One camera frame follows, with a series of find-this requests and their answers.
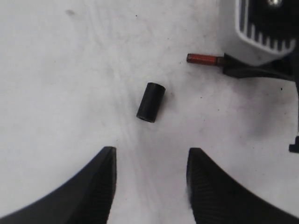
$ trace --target black plastic part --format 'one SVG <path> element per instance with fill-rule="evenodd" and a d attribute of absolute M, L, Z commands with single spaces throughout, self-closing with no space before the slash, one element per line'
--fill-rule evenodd
<path fill-rule="evenodd" d="M 77 175 L 0 224 L 105 224 L 116 188 L 116 149 L 103 148 Z"/>
<path fill-rule="evenodd" d="M 229 55 L 224 55 L 226 61 L 223 67 L 223 74 L 234 78 L 255 78 L 266 77 L 283 79 L 294 82 L 291 56 L 273 61 L 259 67 L 249 66 Z"/>
<path fill-rule="evenodd" d="M 197 224 L 299 224 L 245 189 L 200 148 L 190 149 L 186 177 Z"/>
<path fill-rule="evenodd" d="M 289 146 L 290 153 L 298 153 L 299 154 L 299 136 L 296 137 L 295 144 Z"/>
<path fill-rule="evenodd" d="M 137 117 L 154 123 L 165 93 L 165 88 L 156 83 L 148 83 L 144 92 Z"/>
<path fill-rule="evenodd" d="M 283 0 L 280 7 L 271 7 L 267 0 L 250 0 L 249 23 L 255 25 L 256 33 L 280 41 L 290 40 L 299 34 L 298 8 L 298 0 Z"/>

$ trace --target screw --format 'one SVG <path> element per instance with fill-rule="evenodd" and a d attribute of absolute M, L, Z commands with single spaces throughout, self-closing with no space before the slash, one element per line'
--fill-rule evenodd
<path fill-rule="evenodd" d="M 210 55 L 198 55 L 188 54 L 187 62 L 193 64 L 203 64 L 223 67 L 225 65 L 224 57 L 210 56 Z"/>
<path fill-rule="evenodd" d="M 278 8 L 282 6 L 283 0 L 267 0 L 269 6 Z"/>

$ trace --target white surface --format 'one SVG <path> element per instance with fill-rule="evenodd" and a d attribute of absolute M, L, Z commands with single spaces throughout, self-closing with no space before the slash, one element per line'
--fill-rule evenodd
<path fill-rule="evenodd" d="M 112 145 L 111 224 L 193 224 L 190 147 L 299 216 L 294 84 L 185 63 L 189 52 L 221 53 L 217 14 L 215 0 L 0 1 L 0 215 Z M 154 124 L 135 117 L 147 82 L 167 89 Z"/>

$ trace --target threaded screw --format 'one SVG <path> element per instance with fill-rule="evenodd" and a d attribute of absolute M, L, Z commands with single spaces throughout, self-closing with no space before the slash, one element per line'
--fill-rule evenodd
<path fill-rule="evenodd" d="M 224 57 L 199 54 L 188 54 L 187 62 L 218 67 L 223 67 L 225 65 Z"/>

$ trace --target black curved edge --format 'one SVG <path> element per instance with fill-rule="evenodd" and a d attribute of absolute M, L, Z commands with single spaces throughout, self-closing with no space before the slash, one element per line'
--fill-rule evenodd
<path fill-rule="evenodd" d="M 79 173 L 0 224 L 104 224 L 116 189 L 116 149 L 104 147 Z"/>
<path fill-rule="evenodd" d="M 200 148 L 189 151 L 186 177 L 198 224 L 299 224 L 237 183 Z"/>

